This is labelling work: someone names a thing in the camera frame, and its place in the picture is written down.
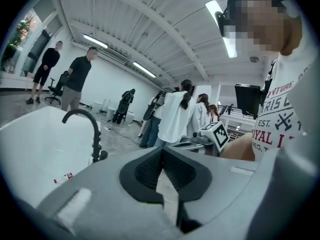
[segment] black faucet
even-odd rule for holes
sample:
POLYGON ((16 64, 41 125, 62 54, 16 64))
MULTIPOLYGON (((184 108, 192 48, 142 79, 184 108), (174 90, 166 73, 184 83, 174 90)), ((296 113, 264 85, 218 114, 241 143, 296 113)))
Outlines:
POLYGON ((66 123, 68 118, 70 116, 72 116, 73 114, 82 114, 84 116, 86 116, 92 123, 93 125, 93 129, 94 129, 94 136, 93 136, 93 153, 92 153, 92 157, 93 157, 93 163, 98 162, 99 161, 99 152, 101 150, 101 146, 99 145, 99 142, 101 140, 100 135, 101 132, 98 129, 98 124, 97 121, 95 120, 95 118, 93 117, 92 114, 90 114, 88 111, 85 111, 83 109, 73 109, 70 110, 68 113, 65 114, 65 116, 62 119, 62 123, 66 123))

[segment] fluorescent light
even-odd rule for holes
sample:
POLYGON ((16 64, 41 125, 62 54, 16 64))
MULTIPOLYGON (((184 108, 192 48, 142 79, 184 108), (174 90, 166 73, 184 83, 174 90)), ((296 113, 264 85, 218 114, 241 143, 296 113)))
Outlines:
POLYGON ((133 65, 135 65, 138 69, 141 69, 143 72, 147 73, 150 77, 152 77, 152 78, 156 77, 149 70, 146 70, 143 66, 139 65, 138 63, 134 62, 133 65))
MULTIPOLYGON (((215 16, 216 12, 221 12, 223 13, 220 5, 218 4, 218 2, 216 0, 212 0, 210 2, 207 2, 205 4, 206 8, 209 10, 211 16, 213 17, 216 25, 218 26, 218 22, 215 16)), ((231 42, 231 38, 222 38, 224 41, 224 45, 226 47, 226 51, 228 53, 229 58, 237 58, 238 54, 237 54, 237 50, 236 50, 236 42, 231 42)))
POLYGON ((85 39, 88 39, 89 41, 91 41, 91 42, 99 45, 99 46, 102 46, 103 48, 108 49, 108 45, 106 45, 105 43, 103 43, 103 42, 101 42, 101 41, 99 41, 99 40, 97 40, 97 39, 95 39, 95 38, 93 38, 93 37, 91 37, 91 36, 88 36, 88 35, 84 34, 83 37, 84 37, 85 39))

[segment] floor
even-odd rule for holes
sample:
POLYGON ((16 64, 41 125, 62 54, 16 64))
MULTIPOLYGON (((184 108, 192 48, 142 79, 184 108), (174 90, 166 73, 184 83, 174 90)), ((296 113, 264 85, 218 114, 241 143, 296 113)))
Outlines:
MULTIPOLYGON (((14 119, 46 106, 60 107, 56 101, 53 101, 52 105, 45 101, 47 96, 47 93, 42 94, 40 104, 35 102, 32 105, 27 105, 25 101, 30 97, 30 92, 0 92, 0 128, 14 119)), ((108 156, 125 156, 130 152, 141 149, 138 139, 141 127, 136 122, 130 125, 117 125, 107 122, 106 116, 103 114, 94 114, 93 116, 101 123, 101 150, 107 151, 108 156)), ((164 171, 160 174, 156 191, 163 195, 164 211, 175 223, 178 211, 178 193, 164 171)))

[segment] person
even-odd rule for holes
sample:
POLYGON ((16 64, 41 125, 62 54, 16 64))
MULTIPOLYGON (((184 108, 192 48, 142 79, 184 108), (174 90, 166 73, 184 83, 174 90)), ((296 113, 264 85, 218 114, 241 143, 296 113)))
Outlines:
MULTIPOLYGON (((151 105, 152 101, 154 100, 155 97, 152 97, 149 102, 148 102, 148 107, 151 105)), ((147 128, 148 123, 150 120, 144 120, 140 129, 140 132, 138 134, 138 138, 141 139, 144 135, 145 129, 147 128)))
POLYGON ((186 128, 188 137, 192 138, 195 132, 210 123, 211 109, 208 100, 209 97, 205 93, 198 96, 192 118, 186 128))
POLYGON ((86 56, 76 58, 68 69, 69 79, 63 89, 61 97, 61 109, 72 110, 79 108, 82 88, 84 87, 87 75, 91 69, 91 61, 98 56, 98 49, 90 47, 86 56))
POLYGON ((148 120, 141 143, 139 145, 141 148, 152 148, 155 145, 158 138, 159 124, 161 122, 165 106, 168 103, 171 95, 172 93, 169 92, 165 94, 163 105, 158 107, 153 116, 148 120))
POLYGON ((254 43, 278 53, 252 133, 228 143, 221 154, 223 158, 259 162, 266 151, 303 133, 287 94, 319 55, 319 44, 305 16, 301 12, 289 16, 280 0, 228 0, 226 14, 236 32, 245 31, 254 43))
POLYGON ((228 115, 230 115, 231 111, 234 111, 234 110, 232 109, 233 106, 234 106, 233 103, 231 103, 231 105, 228 106, 228 115))
POLYGON ((31 97, 25 102, 28 105, 34 103, 34 96, 36 94, 36 90, 38 87, 38 84, 40 83, 38 96, 36 97, 35 101, 40 104, 40 95, 42 93, 42 90, 44 88, 44 85, 47 81, 47 78, 50 74, 50 70, 58 63, 58 60, 60 59, 60 54, 58 51, 62 49, 62 41, 58 41, 55 44, 55 48, 48 48, 43 57, 42 57, 42 63, 39 66, 38 70, 36 71, 34 78, 33 78, 33 88, 31 91, 31 97))
POLYGON ((156 147, 180 142, 182 136, 187 135, 187 125, 196 107, 196 101, 191 97, 192 87, 190 80, 183 80, 179 92, 170 96, 159 124, 156 147))
POLYGON ((218 113, 218 108, 215 104, 209 105, 210 107, 210 114, 211 114, 211 120, 210 123, 218 122, 220 121, 220 115, 218 113))
POLYGON ((119 103, 118 109, 116 110, 112 122, 117 123, 118 125, 121 123, 122 118, 127 114, 129 105, 133 102, 134 100, 134 95, 135 95, 136 90, 127 90, 122 94, 122 99, 119 103))

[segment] khaki shorts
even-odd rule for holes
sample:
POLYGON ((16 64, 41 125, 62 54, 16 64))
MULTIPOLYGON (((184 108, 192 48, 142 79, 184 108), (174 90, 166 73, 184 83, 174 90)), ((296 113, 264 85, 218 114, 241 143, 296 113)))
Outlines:
POLYGON ((69 105, 72 110, 78 109, 80 99, 81 99, 80 91, 75 91, 65 86, 63 89, 62 97, 61 97, 61 109, 64 111, 67 111, 69 105))

